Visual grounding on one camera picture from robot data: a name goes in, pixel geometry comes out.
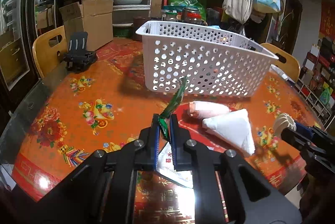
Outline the white ribbed round sponge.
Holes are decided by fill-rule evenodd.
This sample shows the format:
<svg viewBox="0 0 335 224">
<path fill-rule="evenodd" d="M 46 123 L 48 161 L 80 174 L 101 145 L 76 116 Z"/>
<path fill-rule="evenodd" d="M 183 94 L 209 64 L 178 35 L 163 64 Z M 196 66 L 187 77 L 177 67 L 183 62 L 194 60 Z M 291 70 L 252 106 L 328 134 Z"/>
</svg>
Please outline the white ribbed round sponge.
<svg viewBox="0 0 335 224">
<path fill-rule="evenodd" d="M 286 128 L 296 131 L 296 123 L 289 114 L 281 113 L 277 116 L 273 125 L 274 135 L 280 137 L 282 131 Z"/>
</svg>

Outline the white tissue napkin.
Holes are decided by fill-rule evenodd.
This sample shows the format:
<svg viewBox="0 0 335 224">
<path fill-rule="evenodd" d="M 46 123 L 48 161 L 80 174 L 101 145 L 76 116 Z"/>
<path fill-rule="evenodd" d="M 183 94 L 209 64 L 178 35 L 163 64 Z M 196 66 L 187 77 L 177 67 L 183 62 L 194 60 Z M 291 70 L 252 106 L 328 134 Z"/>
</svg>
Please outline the white tissue napkin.
<svg viewBox="0 0 335 224">
<path fill-rule="evenodd" d="M 202 121 L 207 133 L 229 143 L 246 157 L 255 153 L 251 124 L 246 109 L 221 114 Z"/>
</svg>

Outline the green foil packet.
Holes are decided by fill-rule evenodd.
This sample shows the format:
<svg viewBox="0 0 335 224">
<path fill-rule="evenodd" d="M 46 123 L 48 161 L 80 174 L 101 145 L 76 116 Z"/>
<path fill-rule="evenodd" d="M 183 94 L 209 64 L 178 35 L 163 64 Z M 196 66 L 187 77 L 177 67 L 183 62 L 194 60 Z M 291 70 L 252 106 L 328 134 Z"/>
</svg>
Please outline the green foil packet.
<svg viewBox="0 0 335 224">
<path fill-rule="evenodd" d="M 167 120 L 173 114 L 173 112 L 178 108 L 178 106 L 183 101 L 184 92 L 187 85 L 187 77 L 182 77 L 179 79 L 179 89 L 173 95 L 172 99 L 168 103 L 167 107 L 163 110 L 163 112 L 158 116 L 158 124 L 160 126 L 160 131 L 163 135 L 164 140 L 170 141 L 169 137 L 169 129 L 167 125 Z"/>
</svg>

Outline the white pink cloth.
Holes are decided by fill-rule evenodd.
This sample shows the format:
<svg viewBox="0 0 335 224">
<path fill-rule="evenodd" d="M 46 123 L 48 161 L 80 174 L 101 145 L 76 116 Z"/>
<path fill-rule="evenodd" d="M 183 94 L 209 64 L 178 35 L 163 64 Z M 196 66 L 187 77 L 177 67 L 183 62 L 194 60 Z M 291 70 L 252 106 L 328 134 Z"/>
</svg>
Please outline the white pink cloth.
<svg viewBox="0 0 335 224">
<path fill-rule="evenodd" d="M 231 110 L 228 106 L 214 102 L 193 101 L 188 103 L 188 115 L 192 118 L 212 118 L 229 112 Z"/>
</svg>

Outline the low shelf with boxes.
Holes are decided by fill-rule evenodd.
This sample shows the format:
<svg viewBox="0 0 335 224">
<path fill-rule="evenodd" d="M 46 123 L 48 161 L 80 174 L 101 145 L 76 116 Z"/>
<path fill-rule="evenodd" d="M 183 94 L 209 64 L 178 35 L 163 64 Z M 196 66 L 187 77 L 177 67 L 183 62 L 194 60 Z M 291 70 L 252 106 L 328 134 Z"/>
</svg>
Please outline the low shelf with boxes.
<svg viewBox="0 0 335 224">
<path fill-rule="evenodd" d="M 319 34 L 301 68 L 295 89 L 328 129 L 334 121 L 334 40 Z"/>
</svg>

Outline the right wooden chair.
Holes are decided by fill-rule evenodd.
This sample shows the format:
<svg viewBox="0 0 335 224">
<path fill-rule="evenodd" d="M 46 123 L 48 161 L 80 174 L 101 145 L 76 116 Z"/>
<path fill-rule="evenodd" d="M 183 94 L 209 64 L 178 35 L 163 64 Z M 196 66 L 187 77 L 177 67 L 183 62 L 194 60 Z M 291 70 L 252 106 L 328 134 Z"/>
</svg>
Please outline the right wooden chair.
<svg viewBox="0 0 335 224">
<path fill-rule="evenodd" d="M 298 60 L 275 45 L 263 43 L 261 46 L 278 57 L 278 60 L 274 62 L 274 65 L 279 67 L 291 80 L 296 83 L 300 75 L 300 64 Z"/>
</svg>

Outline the wooden chair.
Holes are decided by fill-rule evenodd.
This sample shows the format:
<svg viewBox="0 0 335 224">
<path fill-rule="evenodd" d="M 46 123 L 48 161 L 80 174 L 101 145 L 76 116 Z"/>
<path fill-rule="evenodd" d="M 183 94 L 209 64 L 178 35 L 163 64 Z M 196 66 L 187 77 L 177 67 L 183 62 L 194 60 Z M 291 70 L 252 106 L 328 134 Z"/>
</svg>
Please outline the wooden chair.
<svg viewBox="0 0 335 224">
<path fill-rule="evenodd" d="M 291 80 L 296 83 L 300 75 L 300 64 L 298 60 L 275 45 L 263 43 L 261 46 L 278 57 L 278 60 L 274 62 L 274 65 L 279 67 Z"/>
<path fill-rule="evenodd" d="M 60 42 L 50 46 L 52 39 L 61 37 Z M 50 30 L 39 36 L 33 43 L 32 55 L 35 67 L 41 78 L 45 78 L 64 59 L 68 52 L 64 26 Z"/>
</svg>

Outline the red floral tablecloth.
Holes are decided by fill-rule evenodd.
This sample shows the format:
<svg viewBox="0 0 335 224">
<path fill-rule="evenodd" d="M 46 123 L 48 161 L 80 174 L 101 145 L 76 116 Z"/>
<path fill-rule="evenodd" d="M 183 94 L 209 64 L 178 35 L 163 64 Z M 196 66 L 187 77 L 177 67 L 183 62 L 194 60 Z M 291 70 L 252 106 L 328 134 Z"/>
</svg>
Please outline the red floral tablecloth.
<svg viewBox="0 0 335 224">
<path fill-rule="evenodd" d="M 172 93 L 153 92 L 145 85 L 142 43 L 114 40 L 98 51 L 98 58 L 87 71 L 63 77 L 28 122 L 13 178 L 35 201 L 92 152 L 114 152 L 134 141 L 170 100 Z M 279 191 L 287 193 L 302 179 L 301 156 L 274 135 L 273 123 L 281 113 L 304 125 L 316 125 L 317 119 L 279 76 L 269 70 L 251 97 L 185 94 L 176 110 L 180 126 L 223 152 L 228 145 L 188 116 L 188 103 L 196 100 L 247 110 L 256 147 L 248 162 Z"/>
</svg>

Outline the white perforated plastic basket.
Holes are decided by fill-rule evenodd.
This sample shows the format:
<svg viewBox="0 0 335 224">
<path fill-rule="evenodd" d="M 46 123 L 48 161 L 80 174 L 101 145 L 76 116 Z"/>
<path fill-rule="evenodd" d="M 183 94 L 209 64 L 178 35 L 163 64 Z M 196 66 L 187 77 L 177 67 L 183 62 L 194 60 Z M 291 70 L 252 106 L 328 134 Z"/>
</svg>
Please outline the white perforated plastic basket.
<svg viewBox="0 0 335 224">
<path fill-rule="evenodd" d="M 234 32 L 171 21 L 147 21 L 136 31 L 143 43 L 147 89 L 186 94 L 251 97 L 278 57 Z"/>
</svg>

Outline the black phone stand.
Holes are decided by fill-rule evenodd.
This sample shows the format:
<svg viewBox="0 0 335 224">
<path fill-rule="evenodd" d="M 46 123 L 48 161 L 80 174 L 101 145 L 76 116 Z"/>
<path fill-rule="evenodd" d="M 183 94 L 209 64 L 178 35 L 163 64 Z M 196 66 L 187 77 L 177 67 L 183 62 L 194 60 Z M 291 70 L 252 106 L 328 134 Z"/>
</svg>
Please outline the black phone stand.
<svg viewBox="0 0 335 224">
<path fill-rule="evenodd" d="M 98 60 L 95 51 L 87 50 L 87 42 L 87 32 L 74 32 L 71 35 L 68 53 L 64 56 L 69 72 L 82 73 Z"/>
</svg>

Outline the left wooden chair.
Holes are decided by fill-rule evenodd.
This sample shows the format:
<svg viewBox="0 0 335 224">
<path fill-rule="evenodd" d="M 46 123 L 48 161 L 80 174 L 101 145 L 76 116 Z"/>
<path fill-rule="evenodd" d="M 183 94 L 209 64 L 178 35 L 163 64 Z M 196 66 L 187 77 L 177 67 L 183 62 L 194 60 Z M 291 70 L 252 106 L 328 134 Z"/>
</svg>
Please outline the left wooden chair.
<svg viewBox="0 0 335 224">
<path fill-rule="evenodd" d="M 52 39 L 61 37 L 60 42 L 50 46 Z M 32 55 L 35 67 L 41 78 L 45 78 L 64 59 L 68 52 L 64 26 L 50 30 L 39 36 L 33 43 Z"/>
</svg>

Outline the red lid pickle jar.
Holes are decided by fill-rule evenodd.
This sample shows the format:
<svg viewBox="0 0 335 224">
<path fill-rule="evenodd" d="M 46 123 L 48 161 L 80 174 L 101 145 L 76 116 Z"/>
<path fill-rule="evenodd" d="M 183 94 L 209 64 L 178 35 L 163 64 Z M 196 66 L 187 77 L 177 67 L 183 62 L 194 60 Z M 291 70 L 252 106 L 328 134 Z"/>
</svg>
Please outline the red lid pickle jar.
<svg viewBox="0 0 335 224">
<path fill-rule="evenodd" d="M 184 7 L 182 10 L 182 22 L 196 25 L 207 26 L 207 22 L 202 19 L 202 16 L 197 8 Z"/>
</svg>

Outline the brown cardboard box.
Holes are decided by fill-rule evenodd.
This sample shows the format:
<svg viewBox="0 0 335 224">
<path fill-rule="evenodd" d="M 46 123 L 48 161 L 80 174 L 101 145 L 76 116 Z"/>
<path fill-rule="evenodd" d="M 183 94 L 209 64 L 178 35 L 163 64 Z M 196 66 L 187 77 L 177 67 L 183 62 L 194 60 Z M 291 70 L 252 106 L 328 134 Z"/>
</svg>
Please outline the brown cardboard box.
<svg viewBox="0 0 335 224">
<path fill-rule="evenodd" d="M 82 0 L 59 9 L 67 44 L 75 32 L 87 32 L 87 50 L 96 51 L 113 40 L 113 0 Z"/>
</svg>

